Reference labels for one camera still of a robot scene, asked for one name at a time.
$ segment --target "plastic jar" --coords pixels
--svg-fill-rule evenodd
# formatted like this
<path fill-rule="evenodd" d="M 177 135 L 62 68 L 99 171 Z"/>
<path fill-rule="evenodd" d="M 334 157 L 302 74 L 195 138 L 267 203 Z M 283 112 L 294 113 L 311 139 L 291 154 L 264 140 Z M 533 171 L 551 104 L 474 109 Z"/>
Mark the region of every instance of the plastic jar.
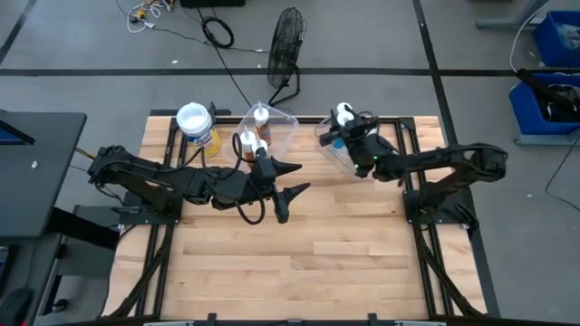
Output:
<path fill-rule="evenodd" d="M 214 128 L 213 120 L 208 110 L 201 104 L 191 102 L 178 111 L 177 121 L 179 128 L 197 147 L 204 147 L 204 155 L 216 155 L 221 148 L 218 132 Z"/>

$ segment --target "gray floor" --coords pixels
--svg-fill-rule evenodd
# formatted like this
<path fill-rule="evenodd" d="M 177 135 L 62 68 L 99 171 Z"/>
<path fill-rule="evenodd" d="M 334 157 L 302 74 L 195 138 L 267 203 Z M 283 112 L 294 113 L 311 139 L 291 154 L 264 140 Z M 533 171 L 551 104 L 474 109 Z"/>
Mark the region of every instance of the gray floor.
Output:
<path fill-rule="evenodd" d="M 125 10 L 139 2 L 120 1 Z M 26 2 L 3 4 L 0 43 Z M 513 14 L 523 2 L 422 0 L 439 67 L 508 69 L 515 32 L 479 31 L 474 22 L 478 17 Z M 246 7 L 218 8 L 217 13 L 234 30 L 237 46 L 266 50 L 277 16 L 291 5 L 308 20 L 301 67 L 428 68 L 408 0 L 248 0 Z M 574 0 L 553 0 L 550 7 L 580 10 Z M 180 9 L 164 13 L 154 23 L 202 37 L 199 26 Z M 234 68 L 265 67 L 267 63 L 264 54 L 222 53 Z M 520 40 L 515 63 L 517 67 L 538 67 L 539 55 L 529 33 Z M 220 67 L 211 47 L 160 32 L 129 34 L 114 0 L 38 0 L 0 65 L 0 69 Z M 251 101 L 265 101 L 273 91 L 265 76 L 236 79 Z M 499 308 L 507 318 L 580 322 L 575 304 L 580 294 L 576 277 L 580 213 L 544 194 L 566 149 L 513 145 L 518 129 L 508 93 L 516 83 L 513 78 L 443 78 L 459 142 L 488 142 L 510 155 L 505 179 L 473 187 Z M 430 77 L 305 75 L 302 89 L 298 97 L 285 103 L 297 114 L 324 114 L 339 101 L 381 115 L 440 112 Z M 3 109 L 87 113 L 80 146 L 90 151 L 121 144 L 136 152 L 150 110 L 176 109 L 188 101 L 214 101 L 219 108 L 235 113 L 245 108 L 227 76 L 0 77 Z M 579 163 L 580 153 L 573 154 L 552 187 L 553 193 L 576 203 L 580 177 L 575 165 Z M 75 157 L 73 164 L 87 167 L 89 162 Z M 58 206 L 70 210 L 76 204 L 113 203 L 86 181 L 82 172 L 72 169 Z M 84 298 L 79 289 L 101 287 L 102 280 L 72 280 L 69 284 L 66 288 L 72 296 Z M 87 319 L 93 317 L 91 313 L 73 310 L 66 319 Z"/>

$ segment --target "blue bin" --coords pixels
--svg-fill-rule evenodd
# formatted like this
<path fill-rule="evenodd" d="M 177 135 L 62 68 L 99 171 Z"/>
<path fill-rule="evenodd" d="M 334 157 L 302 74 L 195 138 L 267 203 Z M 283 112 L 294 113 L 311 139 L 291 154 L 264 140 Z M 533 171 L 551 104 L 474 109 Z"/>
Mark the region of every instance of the blue bin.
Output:
<path fill-rule="evenodd" d="M 559 24 L 580 26 L 580 12 L 551 11 L 534 31 L 537 49 L 542 61 L 550 67 L 580 67 L 580 50 L 570 50 L 557 31 Z"/>
<path fill-rule="evenodd" d="M 534 74 L 548 85 L 567 84 L 580 87 L 580 75 L 564 76 L 561 74 Z M 536 95 L 526 83 L 521 82 L 509 93 L 511 105 L 516 113 L 519 129 L 524 135 L 567 135 L 580 129 L 580 122 L 548 122 L 542 117 Z"/>

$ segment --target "fan stand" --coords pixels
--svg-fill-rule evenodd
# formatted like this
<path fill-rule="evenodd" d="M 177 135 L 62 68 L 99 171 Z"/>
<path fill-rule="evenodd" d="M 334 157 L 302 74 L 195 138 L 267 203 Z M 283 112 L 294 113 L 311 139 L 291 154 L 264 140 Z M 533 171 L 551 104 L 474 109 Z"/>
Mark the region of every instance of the fan stand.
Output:
<path fill-rule="evenodd" d="M 286 101 L 286 100 L 289 100 L 289 99 L 292 99 L 294 96 L 298 95 L 298 93 L 300 92 L 300 68 L 298 68 L 298 66 L 295 64 L 293 64 L 293 68 L 294 68 L 294 71 L 296 72 L 296 91 L 294 92 L 294 94 L 290 94 L 290 95 L 284 97 L 283 99 L 280 99 L 278 101 L 274 101 L 276 96 L 278 96 L 278 94 L 280 93 L 280 91 L 284 87 L 290 86 L 288 83 L 281 85 L 280 87 L 278 87 L 278 90 L 274 93 L 274 95 L 272 95 L 272 98 L 270 99 L 270 101 L 268 101 L 269 106 L 275 107 L 276 104 L 281 103 L 281 102 Z"/>

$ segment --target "white bottle cap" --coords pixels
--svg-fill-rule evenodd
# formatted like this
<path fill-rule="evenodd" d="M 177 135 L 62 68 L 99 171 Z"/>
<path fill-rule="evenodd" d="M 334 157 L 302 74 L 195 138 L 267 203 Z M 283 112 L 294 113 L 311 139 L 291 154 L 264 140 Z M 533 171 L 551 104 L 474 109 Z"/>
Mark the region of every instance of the white bottle cap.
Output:
<path fill-rule="evenodd" d="M 350 121 L 350 120 L 354 120 L 354 116 L 349 111 L 340 112 L 340 113 L 338 113 L 338 116 L 336 117 L 336 121 L 338 121 L 338 124 L 340 124 L 342 127 L 344 127 L 344 125 L 346 124 L 346 121 Z"/>
<path fill-rule="evenodd" d="M 254 150 L 252 149 L 252 144 L 256 142 L 256 135 L 254 132 L 248 130 L 247 127 L 244 127 L 244 129 L 244 132 L 239 135 L 239 139 L 242 142 L 242 150 L 245 153 L 253 152 Z"/>
<path fill-rule="evenodd" d="M 268 152 L 268 144 L 266 143 L 265 140 L 262 139 L 257 139 L 254 144 L 252 144 L 252 150 L 254 151 L 254 154 L 256 154 L 257 149 L 259 148 L 264 148 L 266 150 L 266 154 Z"/>
<path fill-rule="evenodd" d="M 206 107 L 195 102 L 179 109 L 177 121 L 181 131 L 191 137 L 201 136 L 208 131 L 212 123 Z"/>
<path fill-rule="evenodd" d="M 260 127 L 264 125 L 268 118 L 270 118 L 270 112 L 266 109 L 261 102 L 257 103 L 257 109 L 254 110 L 254 119 L 256 120 L 256 126 Z"/>
<path fill-rule="evenodd" d="M 352 109 L 353 106 L 351 105 L 351 103 L 347 103 L 347 102 L 340 102 L 338 103 L 338 105 L 336 106 L 336 113 L 342 113 L 342 112 L 346 112 L 346 107 Z"/>

